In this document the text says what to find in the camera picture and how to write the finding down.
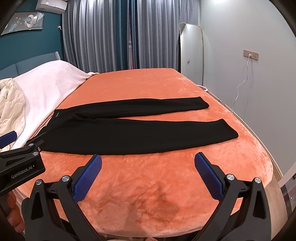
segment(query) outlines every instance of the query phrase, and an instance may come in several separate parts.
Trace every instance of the teal wall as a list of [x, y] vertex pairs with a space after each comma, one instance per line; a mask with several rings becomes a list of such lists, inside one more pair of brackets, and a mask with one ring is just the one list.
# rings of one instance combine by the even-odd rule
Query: teal wall
[[[37, 1], [26, 0], [17, 11], [39, 12], [35, 10]], [[19, 61], [55, 51], [63, 59], [62, 32], [57, 28], [61, 25], [62, 15], [43, 13], [42, 30], [21, 31], [0, 37], [0, 70]]]

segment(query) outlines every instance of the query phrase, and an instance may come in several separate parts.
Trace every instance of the orange bedsheet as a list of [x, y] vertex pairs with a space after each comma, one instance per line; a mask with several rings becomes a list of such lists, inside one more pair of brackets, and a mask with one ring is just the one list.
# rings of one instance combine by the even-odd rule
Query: orange bedsheet
[[[239, 137], [166, 153], [102, 156], [102, 170], [85, 200], [79, 202], [98, 232], [124, 237], [165, 237], [203, 227], [218, 202], [211, 198], [194, 167], [194, 156], [200, 151], [224, 173], [232, 173], [238, 179], [251, 181], [260, 177], [264, 186], [271, 181], [272, 163], [260, 143], [223, 105], [173, 69], [127, 70], [92, 76], [59, 108], [122, 99], [197, 96], [210, 107], [134, 119], [215, 121], [223, 118]], [[45, 182], [71, 175], [91, 157], [50, 152], [41, 152], [41, 156], [46, 172], [38, 178]], [[36, 179], [18, 190], [29, 196]], [[58, 209], [65, 218], [60, 206]]]

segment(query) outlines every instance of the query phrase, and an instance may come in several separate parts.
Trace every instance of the framed picture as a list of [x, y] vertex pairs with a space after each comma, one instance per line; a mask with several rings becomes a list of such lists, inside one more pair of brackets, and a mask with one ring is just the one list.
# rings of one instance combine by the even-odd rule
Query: framed picture
[[6, 25], [1, 36], [24, 30], [43, 29], [44, 13], [16, 12]]

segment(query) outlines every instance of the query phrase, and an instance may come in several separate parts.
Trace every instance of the curtain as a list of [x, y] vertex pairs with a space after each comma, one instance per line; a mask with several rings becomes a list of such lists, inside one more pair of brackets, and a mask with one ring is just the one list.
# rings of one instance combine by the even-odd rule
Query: curtain
[[137, 44], [138, 44], [138, 35], [137, 35], [137, 0], [129, 0], [129, 19], [130, 19], [130, 32], [131, 32], [131, 39], [130, 39], [130, 58], [132, 62], [132, 69], [138, 69], [138, 51], [137, 51]]
[[180, 23], [197, 24], [198, 0], [137, 0], [140, 68], [179, 66]]
[[[116, 0], [68, 1], [62, 16], [67, 62], [84, 72], [104, 73], [126, 68], [127, 61], [124, 61], [123, 56], [127, 53], [123, 51], [118, 55], [116, 48], [116, 26], [120, 26], [121, 19], [116, 18], [115, 12]], [[120, 38], [121, 44], [125, 45], [127, 39], [122, 36]]]
[[129, 0], [116, 0], [116, 50], [117, 70], [128, 69], [128, 6]]

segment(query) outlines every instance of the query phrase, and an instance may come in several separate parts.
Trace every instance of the human hand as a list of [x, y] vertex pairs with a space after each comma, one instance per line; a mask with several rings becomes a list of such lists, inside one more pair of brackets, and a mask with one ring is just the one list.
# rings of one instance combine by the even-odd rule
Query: human hand
[[20, 215], [20, 209], [16, 205], [17, 198], [13, 191], [9, 192], [7, 195], [7, 204], [11, 208], [11, 212], [7, 217], [8, 222], [12, 227], [14, 227], [15, 231], [17, 233], [20, 233], [24, 231], [25, 229], [25, 224], [24, 220], [22, 219]]
[[157, 241], [155, 238], [146, 238], [145, 241]]

